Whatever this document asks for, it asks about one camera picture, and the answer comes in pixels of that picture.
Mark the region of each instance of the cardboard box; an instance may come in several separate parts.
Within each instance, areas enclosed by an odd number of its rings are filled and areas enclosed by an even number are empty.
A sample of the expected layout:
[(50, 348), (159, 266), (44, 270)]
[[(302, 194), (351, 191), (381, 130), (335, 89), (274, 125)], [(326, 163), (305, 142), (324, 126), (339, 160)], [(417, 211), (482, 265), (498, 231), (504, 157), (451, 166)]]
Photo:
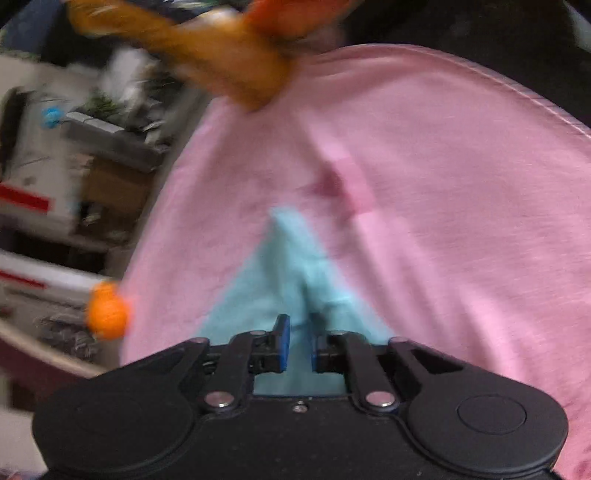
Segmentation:
[(103, 205), (127, 218), (137, 218), (153, 181), (153, 173), (142, 173), (111, 160), (96, 158), (83, 180), (81, 200)]

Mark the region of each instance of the metal screw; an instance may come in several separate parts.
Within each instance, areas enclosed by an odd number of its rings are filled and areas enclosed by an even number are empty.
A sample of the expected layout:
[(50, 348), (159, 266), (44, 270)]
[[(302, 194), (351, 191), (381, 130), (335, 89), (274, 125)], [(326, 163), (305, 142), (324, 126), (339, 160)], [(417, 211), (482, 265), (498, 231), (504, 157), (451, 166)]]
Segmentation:
[(228, 392), (210, 392), (205, 395), (205, 403), (210, 407), (225, 408), (234, 402), (234, 395)]
[(293, 413), (306, 413), (308, 411), (308, 405), (302, 401), (299, 401), (291, 408), (291, 410)]
[(365, 397), (367, 403), (374, 407), (389, 407), (396, 402), (396, 397), (390, 392), (371, 392)]
[(406, 338), (406, 337), (392, 337), (390, 340), (388, 340), (388, 343), (404, 343), (404, 342), (408, 342), (408, 338)]

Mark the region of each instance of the orange stuffed toy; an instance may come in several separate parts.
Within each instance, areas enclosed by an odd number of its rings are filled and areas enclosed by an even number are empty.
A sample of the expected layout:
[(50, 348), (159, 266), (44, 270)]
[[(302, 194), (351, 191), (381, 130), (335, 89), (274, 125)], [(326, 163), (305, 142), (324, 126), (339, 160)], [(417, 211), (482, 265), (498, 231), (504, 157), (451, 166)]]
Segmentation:
[[(334, 21), (351, 3), (255, 0), (244, 14), (216, 8), (178, 22), (153, 8), (154, 1), (63, 1), (80, 33), (131, 40), (157, 53), (183, 78), (249, 110), (270, 102), (291, 78), (293, 60), (275, 40), (304, 37)], [(174, 2), (162, 3), (178, 9)]]

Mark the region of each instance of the blue fabric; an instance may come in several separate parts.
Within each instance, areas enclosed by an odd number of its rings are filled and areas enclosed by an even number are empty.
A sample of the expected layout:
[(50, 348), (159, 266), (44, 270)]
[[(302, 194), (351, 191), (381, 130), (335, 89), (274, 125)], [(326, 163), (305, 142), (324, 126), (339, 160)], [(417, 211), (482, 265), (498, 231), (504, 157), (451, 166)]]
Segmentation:
[[(324, 325), (313, 325), (310, 312)], [(255, 393), (265, 395), (332, 395), (345, 392), (343, 377), (311, 369), (314, 331), (348, 330), (372, 343), (386, 343), (392, 332), (337, 278), (334, 268), (304, 219), (291, 209), (271, 212), (267, 238), (247, 260), (223, 300), (212, 310), (198, 335), (212, 344), (235, 334), (271, 330), (278, 314), (291, 317), (287, 371), (258, 375)]]

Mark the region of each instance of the pink fabric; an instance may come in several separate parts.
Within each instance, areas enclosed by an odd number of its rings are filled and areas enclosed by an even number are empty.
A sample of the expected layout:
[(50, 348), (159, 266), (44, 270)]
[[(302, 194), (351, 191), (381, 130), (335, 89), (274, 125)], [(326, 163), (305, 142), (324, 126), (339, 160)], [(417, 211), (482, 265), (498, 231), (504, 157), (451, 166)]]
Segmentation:
[(350, 47), (272, 105), (209, 111), (124, 282), (124, 360), (194, 335), (296, 207), (394, 331), (529, 383), (566, 409), (558, 463), (591, 478), (591, 137), (458, 59)]

